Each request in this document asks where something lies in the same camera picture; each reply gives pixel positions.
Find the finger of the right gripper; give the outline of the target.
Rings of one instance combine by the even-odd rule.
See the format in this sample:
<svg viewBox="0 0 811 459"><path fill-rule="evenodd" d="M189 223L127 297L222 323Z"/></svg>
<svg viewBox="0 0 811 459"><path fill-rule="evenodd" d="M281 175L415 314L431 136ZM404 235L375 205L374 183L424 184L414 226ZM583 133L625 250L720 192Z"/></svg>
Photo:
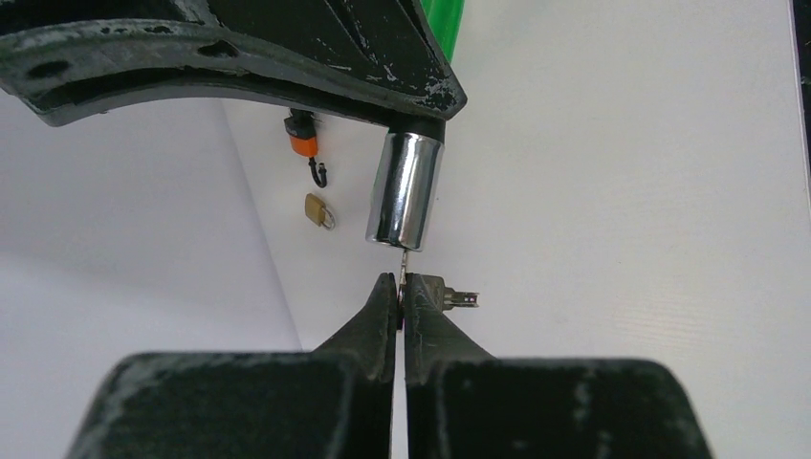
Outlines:
<svg viewBox="0 0 811 459"><path fill-rule="evenodd" d="M467 101L416 1L5 1L1 87L51 126L171 98L380 125Z"/></svg>

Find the small silver key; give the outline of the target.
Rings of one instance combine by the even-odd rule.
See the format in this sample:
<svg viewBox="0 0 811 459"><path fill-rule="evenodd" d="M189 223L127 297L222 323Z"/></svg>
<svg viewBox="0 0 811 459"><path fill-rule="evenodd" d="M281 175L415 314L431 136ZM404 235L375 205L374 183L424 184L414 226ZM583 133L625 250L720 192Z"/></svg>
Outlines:
<svg viewBox="0 0 811 459"><path fill-rule="evenodd" d="M408 285L406 278L409 276L407 271L408 259L409 250L403 250L397 290L398 305L400 307L405 304L406 287ZM443 277L438 275L416 273L415 277L425 287L430 302L441 312L454 308L479 307L479 293L454 290L446 284Z"/></svg>

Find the green cable lock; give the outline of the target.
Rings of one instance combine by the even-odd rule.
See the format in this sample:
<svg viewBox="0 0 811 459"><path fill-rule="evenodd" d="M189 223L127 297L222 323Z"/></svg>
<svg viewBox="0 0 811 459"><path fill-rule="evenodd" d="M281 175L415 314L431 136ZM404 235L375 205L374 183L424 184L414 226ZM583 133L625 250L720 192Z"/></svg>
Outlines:
<svg viewBox="0 0 811 459"><path fill-rule="evenodd" d="M462 1L377 1L368 81L385 90L387 121L366 230L370 241L420 251L445 148L446 123L468 97L451 68Z"/></svg>

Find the orange black padlock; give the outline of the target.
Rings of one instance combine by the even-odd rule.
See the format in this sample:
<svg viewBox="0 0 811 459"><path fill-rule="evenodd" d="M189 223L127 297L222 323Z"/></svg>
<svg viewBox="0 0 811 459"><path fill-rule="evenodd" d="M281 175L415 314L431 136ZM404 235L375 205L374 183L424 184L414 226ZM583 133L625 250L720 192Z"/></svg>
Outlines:
<svg viewBox="0 0 811 459"><path fill-rule="evenodd" d="M328 186L327 169L318 161L318 137L313 112L291 108L284 119L285 131L293 151L308 161L314 183L319 188Z"/></svg>

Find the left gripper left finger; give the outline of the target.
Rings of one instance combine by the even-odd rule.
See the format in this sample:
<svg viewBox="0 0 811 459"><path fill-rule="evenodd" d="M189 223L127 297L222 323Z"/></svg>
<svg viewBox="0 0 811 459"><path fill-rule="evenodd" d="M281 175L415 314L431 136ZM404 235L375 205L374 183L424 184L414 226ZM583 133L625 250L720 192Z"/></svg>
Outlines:
<svg viewBox="0 0 811 459"><path fill-rule="evenodd" d="M71 458L386 458L397 285L299 353L141 353L107 374Z"/></svg>

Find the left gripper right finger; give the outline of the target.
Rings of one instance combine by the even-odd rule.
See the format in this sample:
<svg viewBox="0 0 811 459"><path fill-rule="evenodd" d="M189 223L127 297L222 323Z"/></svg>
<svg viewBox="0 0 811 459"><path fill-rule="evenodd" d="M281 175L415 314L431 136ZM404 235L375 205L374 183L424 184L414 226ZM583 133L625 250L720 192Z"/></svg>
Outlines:
<svg viewBox="0 0 811 459"><path fill-rule="evenodd" d="M636 359L500 359L406 279L413 458L708 458L673 374Z"/></svg>

